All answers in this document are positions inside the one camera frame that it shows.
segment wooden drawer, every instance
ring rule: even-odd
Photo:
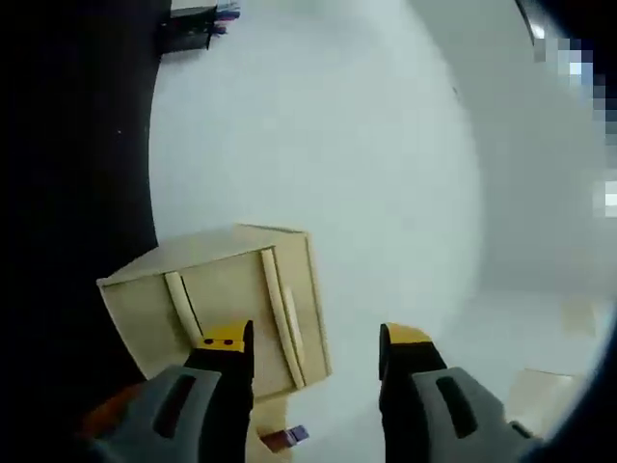
[[[122,340],[148,378],[182,363],[212,326],[255,324],[256,398],[331,373],[309,237],[235,226],[162,243],[98,282]]]

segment wooden cabinet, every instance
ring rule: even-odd
[[[252,319],[256,398],[331,373],[309,237],[239,225],[180,237],[98,281],[146,378],[183,363],[209,327]]]

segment colored wires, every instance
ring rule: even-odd
[[[228,24],[240,17],[240,5],[237,1],[217,5],[216,18],[212,26],[212,35],[223,36],[228,32]]]

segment drawer handle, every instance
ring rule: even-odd
[[[291,329],[291,341],[296,350],[298,356],[298,364],[300,369],[304,369],[305,365],[305,345],[302,342],[302,333],[300,332],[300,325],[298,324],[298,314],[296,313],[296,303],[293,300],[293,293],[291,287],[286,286],[282,292],[282,298],[285,303],[285,314],[287,315],[287,322]]]
[[[191,340],[191,345],[197,347],[203,339],[203,335],[201,334],[200,325],[193,313],[189,296],[186,294],[182,277],[180,277],[180,274],[177,272],[166,273],[165,282],[172,296],[172,302],[174,302],[177,317],[180,319],[184,331]]]
[[[261,251],[261,260],[263,262],[263,271],[266,276],[266,285],[268,285],[268,291],[270,292],[270,304],[272,305],[274,320],[277,323],[279,336],[281,337],[282,352],[289,366],[289,371],[291,372],[291,377],[296,385],[296,389],[302,389],[305,387],[305,379],[302,376],[293,340],[289,333],[289,324],[287,323],[285,306],[282,301],[281,284],[279,283],[279,273],[277,271],[274,252],[271,249]]]

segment blurred object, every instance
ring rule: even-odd
[[[82,421],[79,436],[93,439],[117,426],[130,402],[141,390],[141,384],[123,389],[102,405],[96,407]]]
[[[564,301],[561,304],[561,326],[570,336],[596,337],[593,302],[582,298]]]
[[[283,449],[274,454],[259,437],[287,428],[287,399],[288,397],[283,395],[255,402],[247,437],[248,463],[291,461],[291,449]]]
[[[240,17],[237,2],[214,6],[172,10],[157,33],[159,52],[209,48],[212,37],[227,33],[227,24]]]
[[[309,433],[304,426],[296,426],[283,431],[277,431],[272,434],[260,436],[261,442],[263,442],[268,449],[274,453],[278,453],[284,449],[291,449],[308,438]]]

